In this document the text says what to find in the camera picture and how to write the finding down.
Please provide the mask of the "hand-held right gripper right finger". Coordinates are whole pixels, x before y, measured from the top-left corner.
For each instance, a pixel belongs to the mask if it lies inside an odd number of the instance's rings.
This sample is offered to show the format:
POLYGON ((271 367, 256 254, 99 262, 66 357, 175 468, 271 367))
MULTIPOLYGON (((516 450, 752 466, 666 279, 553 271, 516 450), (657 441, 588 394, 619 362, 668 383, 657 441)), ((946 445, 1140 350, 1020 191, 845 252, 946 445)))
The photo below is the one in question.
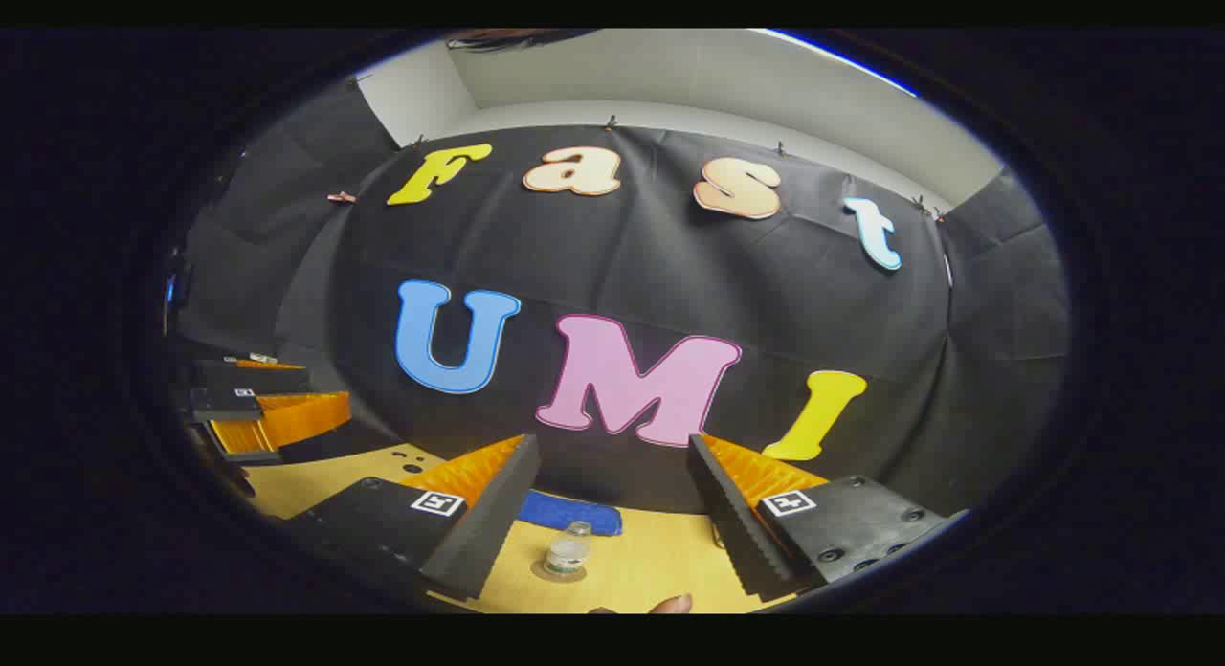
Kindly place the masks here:
POLYGON ((827 481, 709 433, 691 436, 688 470, 744 591, 758 599, 838 583, 951 524, 871 477, 827 481))

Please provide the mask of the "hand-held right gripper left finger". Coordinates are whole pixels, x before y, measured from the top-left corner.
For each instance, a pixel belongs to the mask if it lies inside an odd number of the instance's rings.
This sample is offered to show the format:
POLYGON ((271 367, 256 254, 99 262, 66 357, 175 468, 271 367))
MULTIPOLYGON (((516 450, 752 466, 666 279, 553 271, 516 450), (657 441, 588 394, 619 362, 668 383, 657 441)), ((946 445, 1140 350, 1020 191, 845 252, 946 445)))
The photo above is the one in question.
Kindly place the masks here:
POLYGON ((394 596, 481 596, 540 466, 521 433, 402 482, 363 477, 285 522, 295 544, 394 596))

